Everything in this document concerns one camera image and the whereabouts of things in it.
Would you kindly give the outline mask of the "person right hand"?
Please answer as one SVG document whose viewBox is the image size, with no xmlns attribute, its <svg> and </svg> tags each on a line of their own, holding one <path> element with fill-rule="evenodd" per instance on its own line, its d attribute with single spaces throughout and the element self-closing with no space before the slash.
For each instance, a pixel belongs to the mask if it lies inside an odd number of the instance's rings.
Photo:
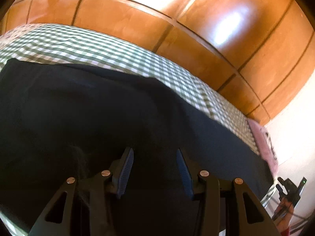
<svg viewBox="0 0 315 236">
<path fill-rule="evenodd" d="M 293 213 L 293 204 L 288 201 L 287 198 L 282 198 L 281 202 L 274 211 L 275 215 L 280 214 L 280 218 L 276 220 L 275 226 L 282 236 L 290 236 L 290 222 L 292 220 Z"/>
</svg>

